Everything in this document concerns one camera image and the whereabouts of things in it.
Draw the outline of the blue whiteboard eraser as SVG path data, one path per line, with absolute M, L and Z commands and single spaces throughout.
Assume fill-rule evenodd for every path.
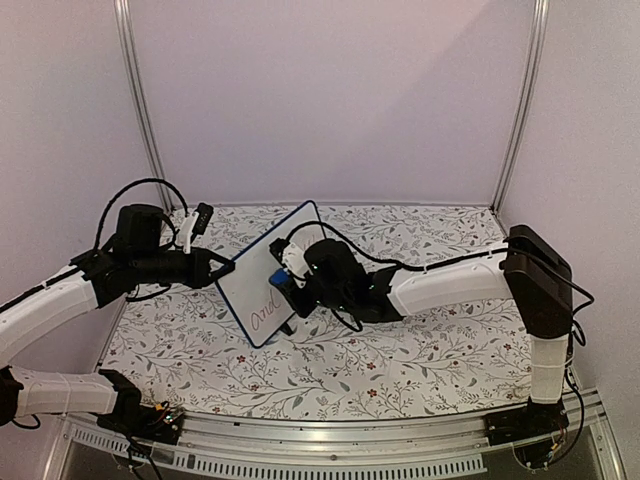
M 290 281 L 291 277 L 284 269 L 278 269 L 269 277 L 269 283 L 274 287 L 286 286 Z

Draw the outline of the small blue-framed whiteboard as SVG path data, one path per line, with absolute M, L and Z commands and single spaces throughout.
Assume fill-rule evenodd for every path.
M 287 213 L 278 213 L 260 234 L 233 257 L 235 269 L 217 281 L 230 313 L 254 348 L 264 346 L 294 316 L 283 295 L 269 283 L 280 269 L 269 245 L 286 237 L 296 226 L 318 221 L 317 205 L 307 200 Z

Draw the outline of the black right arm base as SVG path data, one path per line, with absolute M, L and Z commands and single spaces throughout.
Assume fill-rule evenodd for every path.
M 491 446 L 511 444 L 516 460 L 525 468 L 547 468 L 567 437 L 569 420 L 562 400 L 535 403 L 489 413 L 483 417 Z

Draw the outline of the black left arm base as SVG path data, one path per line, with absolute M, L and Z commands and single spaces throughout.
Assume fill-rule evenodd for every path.
M 97 425 L 126 438 L 177 445 L 185 420 L 185 410 L 168 402 L 155 406 L 120 407 L 110 414 L 97 415 Z

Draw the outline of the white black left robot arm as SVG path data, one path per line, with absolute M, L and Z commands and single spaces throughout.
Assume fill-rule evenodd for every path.
M 116 304 L 136 301 L 141 286 L 162 293 L 176 285 L 198 290 L 231 273 L 232 260 L 195 244 L 213 212 L 201 203 L 175 226 L 159 207 L 124 206 L 107 241 L 2 305 L 2 424 L 80 412 L 138 434 L 149 421 L 162 420 L 124 374 L 92 370 L 108 332 L 97 323 L 113 326 Z

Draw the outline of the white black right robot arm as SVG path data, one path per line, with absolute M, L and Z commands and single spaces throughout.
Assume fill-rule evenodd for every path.
M 337 237 L 302 248 L 287 235 L 269 251 L 281 266 L 269 282 L 302 318 L 324 307 L 361 326 L 457 303 L 514 301 L 532 343 L 531 403 L 518 412 L 517 427 L 537 436 L 554 422 L 573 323 L 572 272 L 528 226 L 512 228 L 503 248 L 427 266 L 382 259 L 374 272 L 358 261 L 356 247 Z

